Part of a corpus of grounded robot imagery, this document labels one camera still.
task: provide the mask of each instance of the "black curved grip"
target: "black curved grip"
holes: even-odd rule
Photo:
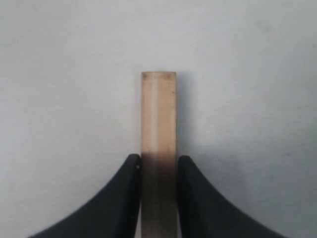
[[[129,155],[86,205],[30,238],[133,238],[141,193],[141,159]]]
[[[283,238],[226,200],[188,156],[178,160],[177,203],[183,238]]]

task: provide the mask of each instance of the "white background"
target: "white background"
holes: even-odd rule
[[[178,153],[235,205],[317,235],[315,0],[1,0],[0,237],[140,152],[140,73],[178,74]]]

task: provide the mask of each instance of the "wooden strip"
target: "wooden strip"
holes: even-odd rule
[[[142,73],[142,238],[177,238],[176,73]]]

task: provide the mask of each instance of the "gray surface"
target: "gray surface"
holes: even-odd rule
[[[93,196],[140,148],[140,72],[173,70],[178,150],[239,208],[317,234],[317,2],[2,0],[0,235]]]

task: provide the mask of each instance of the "wooden stick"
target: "wooden stick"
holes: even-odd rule
[[[142,73],[142,238],[177,238],[176,73]]]

